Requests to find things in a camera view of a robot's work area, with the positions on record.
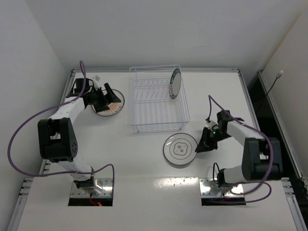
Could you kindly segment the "white plate with cloud motif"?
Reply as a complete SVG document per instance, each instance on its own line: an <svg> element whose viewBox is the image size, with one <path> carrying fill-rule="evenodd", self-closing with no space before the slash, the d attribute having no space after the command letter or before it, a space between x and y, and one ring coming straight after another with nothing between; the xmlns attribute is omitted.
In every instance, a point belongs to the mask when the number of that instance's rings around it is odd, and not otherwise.
<svg viewBox="0 0 308 231"><path fill-rule="evenodd" d="M187 133L176 133L168 137L163 145L164 158L174 166L189 165L197 156L196 139Z"/></svg>

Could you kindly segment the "green rimmed lettered plate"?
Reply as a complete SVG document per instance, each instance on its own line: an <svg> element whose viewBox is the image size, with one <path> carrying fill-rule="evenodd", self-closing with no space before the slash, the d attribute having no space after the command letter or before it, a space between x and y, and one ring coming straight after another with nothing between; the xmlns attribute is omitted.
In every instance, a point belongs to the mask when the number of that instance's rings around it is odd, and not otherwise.
<svg viewBox="0 0 308 231"><path fill-rule="evenodd" d="M171 99L177 98L181 88L181 81L181 70L179 68L176 68L171 75L169 83L169 95Z"/></svg>

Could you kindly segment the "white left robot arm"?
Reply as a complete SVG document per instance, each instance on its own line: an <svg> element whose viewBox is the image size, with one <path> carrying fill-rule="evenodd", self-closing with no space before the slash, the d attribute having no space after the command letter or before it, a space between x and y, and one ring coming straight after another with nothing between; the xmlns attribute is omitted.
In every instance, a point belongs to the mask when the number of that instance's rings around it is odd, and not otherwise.
<svg viewBox="0 0 308 231"><path fill-rule="evenodd" d="M78 189L98 196L103 191L103 182L95 176L94 169L77 155L78 143L73 123L88 106L100 116L112 116L118 113L124 104L123 94L112 89L108 83L100 87L95 77L77 78L65 98L64 105L48 119L38 122L41 157L68 171Z"/></svg>

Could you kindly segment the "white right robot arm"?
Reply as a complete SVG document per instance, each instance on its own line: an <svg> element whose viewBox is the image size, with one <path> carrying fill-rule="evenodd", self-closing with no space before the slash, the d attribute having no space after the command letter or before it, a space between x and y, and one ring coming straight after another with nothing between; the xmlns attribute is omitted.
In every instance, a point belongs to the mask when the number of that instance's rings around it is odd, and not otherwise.
<svg viewBox="0 0 308 231"><path fill-rule="evenodd" d="M230 111L217 113L217 122L207 119L196 153L218 148L218 142L233 137L244 148L242 162L218 171L217 185L227 187L237 183L280 180L283 176L281 145L277 138L268 138L260 131L243 124Z"/></svg>

